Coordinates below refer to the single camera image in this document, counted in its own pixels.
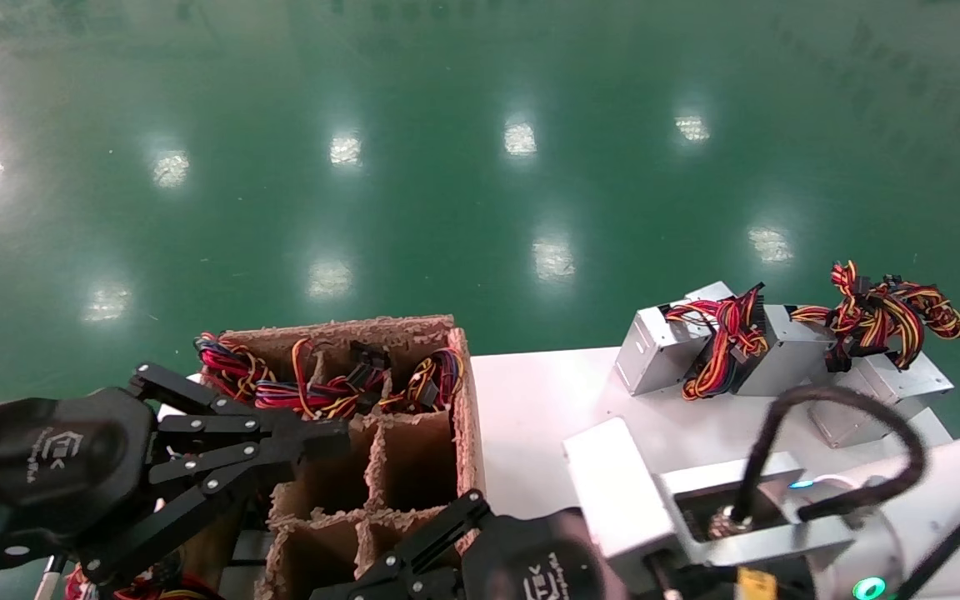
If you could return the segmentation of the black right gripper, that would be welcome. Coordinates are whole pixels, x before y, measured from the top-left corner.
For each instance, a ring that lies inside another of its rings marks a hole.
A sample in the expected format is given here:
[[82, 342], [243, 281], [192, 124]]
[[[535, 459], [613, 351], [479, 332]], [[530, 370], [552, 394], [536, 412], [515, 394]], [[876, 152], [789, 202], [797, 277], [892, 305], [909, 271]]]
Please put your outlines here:
[[[357, 581], [320, 587], [309, 599], [625, 599], [628, 595], [621, 578], [594, 546], [582, 510], [567, 508], [537, 519], [493, 516], [483, 492], [468, 490], [404, 536]], [[457, 569], [435, 567], [443, 554], [478, 529], [462, 557], [462, 578]]]

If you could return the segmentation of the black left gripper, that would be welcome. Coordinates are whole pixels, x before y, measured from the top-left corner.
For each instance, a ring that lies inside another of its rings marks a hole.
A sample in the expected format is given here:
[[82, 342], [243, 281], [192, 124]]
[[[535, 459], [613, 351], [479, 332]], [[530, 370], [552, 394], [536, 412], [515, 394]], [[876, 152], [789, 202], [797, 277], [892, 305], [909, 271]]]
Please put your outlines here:
[[[108, 387], [80, 398], [0, 403], [0, 570], [95, 542], [81, 547], [84, 573], [98, 586], [128, 586], [260, 489], [293, 481], [308, 461], [351, 447], [346, 422], [245, 405], [155, 363], [137, 366], [130, 391], [141, 400]], [[126, 527], [153, 505], [143, 485], [156, 418], [142, 400], [176, 410], [157, 419], [165, 440], [259, 443], [240, 445], [241, 460], [211, 468]]]

